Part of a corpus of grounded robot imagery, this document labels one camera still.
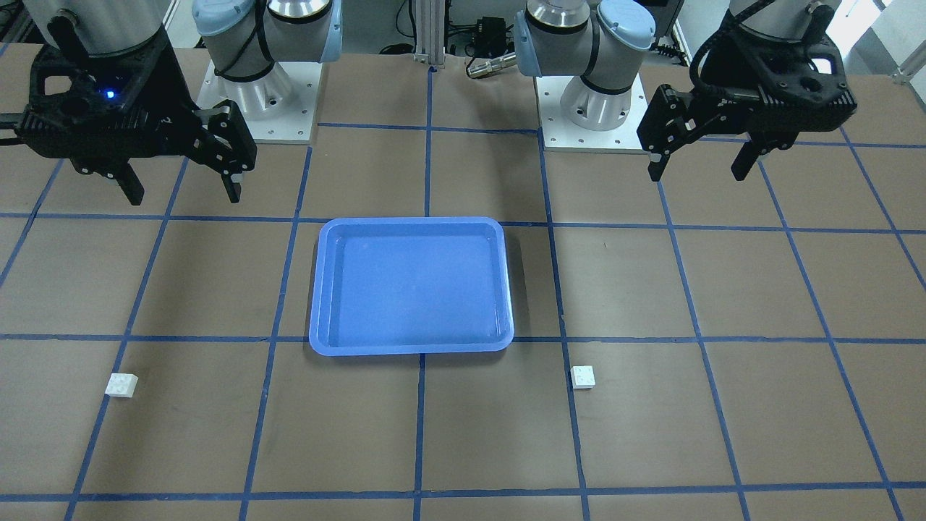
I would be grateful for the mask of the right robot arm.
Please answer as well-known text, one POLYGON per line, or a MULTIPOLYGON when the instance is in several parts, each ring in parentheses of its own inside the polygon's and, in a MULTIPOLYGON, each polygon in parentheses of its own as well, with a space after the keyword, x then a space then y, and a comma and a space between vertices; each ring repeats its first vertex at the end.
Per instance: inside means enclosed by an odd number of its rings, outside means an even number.
POLYGON ((192 98, 156 1, 27 1, 44 46, 30 68, 25 109, 4 113, 2 145, 26 145, 115 181, 129 204, 145 188, 130 161, 182 156, 218 172, 231 203, 257 165, 246 118, 292 98, 285 62, 341 55, 338 1, 195 1, 221 100, 192 98))

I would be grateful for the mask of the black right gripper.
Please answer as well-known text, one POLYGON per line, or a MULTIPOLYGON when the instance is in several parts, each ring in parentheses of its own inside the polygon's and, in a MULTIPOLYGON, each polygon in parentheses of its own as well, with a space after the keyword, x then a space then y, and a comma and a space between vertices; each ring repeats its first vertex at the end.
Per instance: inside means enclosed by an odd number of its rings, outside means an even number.
POLYGON ((163 29, 102 54, 74 29, 51 30, 30 69, 26 107, 14 115, 14 141, 114 181, 132 206, 143 203, 145 188, 131 158, 188 157, 221 175, 229 202, 238 203, 258 154, 237 103, 195 105, 163 29))

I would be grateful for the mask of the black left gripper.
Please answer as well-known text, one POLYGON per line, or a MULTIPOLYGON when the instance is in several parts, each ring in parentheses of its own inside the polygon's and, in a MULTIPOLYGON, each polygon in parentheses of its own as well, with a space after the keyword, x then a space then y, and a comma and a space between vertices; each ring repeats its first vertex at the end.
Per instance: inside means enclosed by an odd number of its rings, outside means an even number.
MULTIPOLYGON (((859 108, 820 22, 797 41, 777 42, 725 21, 692 57, 691 80, 692 92, 659 85, 636 129, 653 182, 675 151, 703 135, 832 132, 859 108)), ((731 163, 734 180, 744 181, 777 147, 774 137, 751 137, 731 163)))

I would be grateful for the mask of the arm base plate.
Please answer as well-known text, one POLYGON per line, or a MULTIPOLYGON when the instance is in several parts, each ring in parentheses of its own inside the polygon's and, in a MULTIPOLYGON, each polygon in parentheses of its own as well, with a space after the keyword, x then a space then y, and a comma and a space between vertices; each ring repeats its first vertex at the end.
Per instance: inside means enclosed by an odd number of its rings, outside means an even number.
POLYGON ((312 139, 315 112, 324 65, 315 62, 278 62, 263 78, 232 82, 206 68, 196 102, 211 108, 231 99, 258 144, 308 144, 312 139))
POLYGON ((636 76, 632 86, 631 106, 622 119, 622 125, 612 130, 589 130, 570 121, 560 106, 569 77, 546 76, 535 78, 537 109, 540 117, 543 144, 547 151, 621 153, 644 155, 637 128, 647 109, 642 77, 636 76))

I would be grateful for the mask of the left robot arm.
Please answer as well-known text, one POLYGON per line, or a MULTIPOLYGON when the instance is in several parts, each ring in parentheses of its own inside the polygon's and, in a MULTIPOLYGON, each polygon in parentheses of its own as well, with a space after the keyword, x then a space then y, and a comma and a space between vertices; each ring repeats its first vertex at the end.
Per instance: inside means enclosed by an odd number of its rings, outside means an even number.
MULTIPOLYGON (((731 1, 690 59, 692 89, 659 85, 636 129, 661 181, 679 148, 707 135, 746 135, 732 161, 744 180, 761 155, 787 151, 802 132, 836 131, 859 108, 842 55, 827 36, 836 1, 731 1)), ((566 118, 611 131, 655 40, 655 19, 634 1, 529 1, 514 24, 519 71, 568 77, 566 118)))

